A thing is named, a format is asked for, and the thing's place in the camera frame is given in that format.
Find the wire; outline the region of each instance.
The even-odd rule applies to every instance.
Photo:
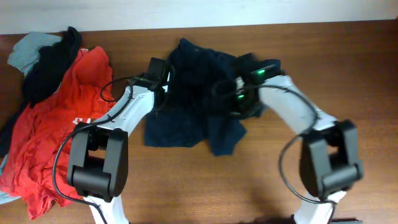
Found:
[[[107,222],[106,222],[106,219],[105,219],[105,216],[104,216],[103,212],[101,211],[100,206],[97,205],[97,204],[95,204],[95,203],[93,203],[93,202],[87,202],[87,201],[85,201],[85,200],[81,200],[81,199],[69,197],[69,196],[65,195],[64,193],[62,193],[62,192],[60,191],[60,189],[58,188],[55,175],[56,175],[56,173],[57,173],[58,159],[59,159],[59,157],[60,157],[60,154],[61,154],[61,152],[62,152],[62,149],[65,147],[65,145],[66,145],[66,143],[69,141],[69,139],[73,138],[77,133],[79,133],[79,132],[81,132],[81,131],[84,131],[84,130],[86,130],[86,129],[95,127],[95,126],[97,126],[97,125],[105,124],[105,123],[107,123],[107,122],[112,121],[114,118],[116,118],[117,116],[119,116],[119,114],[120,114],[120,113],[126,108],[126,106],[130,103],[130,101],[132,100],[133,90],[132,90],[132,83],[131,83],[131,81],[129,80],[129,78],[132,78],[132,77],[118,78],[118,79],[116,79],[116,80],[113,80],[113,81],[107,83],[107,84],[101,89],[101,92],[100,92],[99,95],[100,95],[100,97],[102,98],[102,100],[104,100],[104,101],[106,101],[106,102],[114,102],[114,100],[107,100],[107,99],[105,99],[105,98],[103,97],[103,94],[102,94],[102,93],[103,93],[103,90],[104,90],[108,85],[110,85],[110,84],[112,84],[112,83],[114,83],[114,82],[118,82],[118,81],[121,81],[121,80],[127,80],[127,83],[128,83],[128,85],[129,85],[129,87],[130,87],[130,95],[129,95],[129,98],[127,99],[127,101],[125,102],[125,104],[124,104],[124,105],[120,108],[120,110],[119,110],[118,112],[116,112],[114,115],[110,116],[110,117],[107,118],[106,120],[98,121],[98,122],[94,122],[94,123],[88,124],[87,126],[84,126],[84,127],[82,127],[82,128],[79,128],[79,129],[77,129],[77,130],[74,130],[72,133],[70,133],[70,134],[65,138],[65,140],[63,140],[63,142],[61,143],[61,146],[59,147],[59,150],[58,150],[57,154],[55,155],[54,166],[53,166],[53,168],[52,168],[52,182],[53,182],[55,191],[56,191],[61,197],[65,198],[65,199],[67,199],[67,200],[71,200],[72,202],[83,203],[83,204],[91,205],[91,206],[95,207],[95,209],[97,209],[99,215],[101,216],[101,218],[102,218],[104,224],[107,224]]]
[[[331,205],[331,214],[330,214],[330,218],[329,218],[329,220],[328,220],[328,224],[329,223],[331,223],[331,221],[332,221],[332,219],[333,219],[333,216],[334,216],[334,214],[335,214],[335,212],[336,212],[336,205],[333,203],[332,205]]]
[[[315,107],[312,105],[311,102],[309,102],[306,97],[304,97],[303,95],[301,95],[300,93],[297,93],[296,91],[293,91],[289,88],[286,87],[282,87],[282,86],[278,86],[278,85],[254,85],[254,86],[245,86],[242,87],[236,91],[233,91],[231,93],[227,93],[225,95],[222,96],[222,98],[227,98],[230,97],[232,95],[235,95],[236,93],[243,91],[243,90],[253,90],[253,89],[259,89],[259,88],[273,88],[273,89],[278,89],[278,90],[283,90],[287,93],[291,93],[293,95],[295,95],[297,98],[299,98],[302,102],[304,102],[308,108],[310,108],[310,110],[313,113],[313,119],[312,122],[310,124],[310,126],[305,129],[304,131],[302,131],[300,134],[297,134],[296,136],[294,136],[294,138],[292,138],[281,150],[280,154],[279,154],[279,159],[278,159],[278,170],[279,170],[279,175],[282,178],[284,184],[286,185],[286,187],[294,194],[296,195],[299,199],[308,202],[308,203],[314,203],[314,204],[326,204],[326,203],[330,203],[333,205],[333,207],[335,205],[337,205],[336,202],[332,201],[332,200],[322,200],[322,201],[316,201],[316,200],[312,200],[309,199],[307,197],[304,197],[303,195],[299,194],[293,187],[292,185],[289,183],[289,181],[287,180],[284,171],[283,171],[283,167],[282,167],[282,162],[283,162],[283,158],[287,152],[287,150],[303,135],[303,134],[307,134],[309,131],[311,131],[313,129],[313,127],[317,124],[318,122],[318,112],[315,109]]]

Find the brown wooden surface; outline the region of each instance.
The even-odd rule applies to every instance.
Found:
[[[281,59],[313,102],[358,125],[365,178],[348,192],[335,217],[398,223],[398,21],[82,34],[85,47],[105,49],[115,78],[146,70],[151,57],[166,58],[181,37],[233,55],[255,52],[259,58]],[[22,75],[6,59],[21,37],[0,36],[1,122],[20,100]],[[205,142],[191,149],[145,147],[143,124],[129,139],[123,205],[130,222],[237,223],[286,217],[299,207],[277,172],[279,151],[293,133],[271,110],[243,121],[247,135],[233,156],[224,157],[213,157]],[[288,177],[303,192],[298,146],[285,161]],[[0,217],[3,223],[29,223],[22,200],[0,205]],[[86,205],[56,205],[35,222],[93,223],[93,218]]]

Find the pile of clothes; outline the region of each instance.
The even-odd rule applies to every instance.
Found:
[[[113,76],[105,51],[83,49],[81,35],[72,27],[62,35],[31,33],[14,46],[8,60],[25,73],[24,101],[0,132],[0,153],[8,153],[0,176],[0,203],[22,197],[31,219],[46,213],[53,201],[71,204],[52,184],[55,154],[79,121],[98,119],[114,105],[100,97]],[[103,95],[113,99],[111,86]],[[56,178],[62,192],[78,198],[66,183],[70,143],[60,156]]]
[[[112,81],[113,70],[101,47],[81,47],[81,35],[69,27],[62,37],[37,32],[21,39],[8,64],[25,75],[21,91],[24,101],[0,130],[0,203],[19,197],[28,204],[35,219],[57,202],[71,204],[59,196],[52,183],[55,155],[62,141],[80,122],[102,117],[114,103],[100,97],[100,90]],[[169,82],[169,110],[146,116],[144,144],[153,147],[193,147],[208,139],[215,156],[231,155],[246,134],[238,118],[223,116],[229,102],[211,94],[214,84],[227,80],[226,91],[236,89],[231,63],[235,57],[196,46],[181,39],[169,55],[174,68]],[[278,60],[266,60],[280,68]],[[111,85],[103,95],[113,99]],[[61,192],[79,198],[66,181],[71,141],[64,147],[56,180]]]

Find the green led light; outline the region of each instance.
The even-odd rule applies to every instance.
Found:
[[[258,71],[257,71],[257,75],[264,74],[264,72],[266,72],[264,69],[258,70]]]

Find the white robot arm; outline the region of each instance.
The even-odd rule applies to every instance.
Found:
[[[142,79],[135,79],[133,92],[131,93],[131,89],[126,87],[122,98],[115,106],[96,121],[106,120],[118,113],[130,98],[128,105],[111,122],[98,125],[92,132],[87,130],[86,133],[78,133],[73,138],[68,183],[76,188],[84,200],[99,205],[108,223],[128,223],[121,201],[121,191],[127,179],[127,139],[138,122],[156,106],[157,97],[161,97],[164,89],[167,89],[164,87],[166,82],[163,76],[165,73],[169,74],[169,70],[165,62],[160,63],[157,70],[158,75],[155,75],[155,78],[152,77],[149,84],[142,83]],[[163,80],[161,84],[155,85],[154,83],[159,83],[160,79]],[[265,77],[262,79],[262,84],[288,88],[306,98],[287,75]],[[258,88],[255,91],[258,92],[258,100],[272,108],[296,134],[302,134],[313,122],[314,114],[311,108],[295,95],[280,88]],[[338,122],[336,118],[326,114],[314,104],[312,106],[318,113],[317,123],[313,131],[301,135],[303,153],[300,175],[308,190],[306,198],[338,203],[353,182],[363,176],[362,163],[358,159],[358,134],[356,134],[355,126],[349,121]],[[339,147],[339,155],[328,155],[328,145]],[[88,161],[90,158],[87,150],[93,148],[95,150],[101,146],[106,147],[106,158],[97,162],[99,165],[88,165],[94,161]],[[108,151],[112,151],[117,156],[109,156],[111,158],[108,159]],[[333,209],[334,205],[331,203],[315,204],[303,200],[300,209],[294,214],[294,222],[296,224],[327,224],[331,220]],[[91,210],[95,222],[104,223],[97,209],[91,207]]]

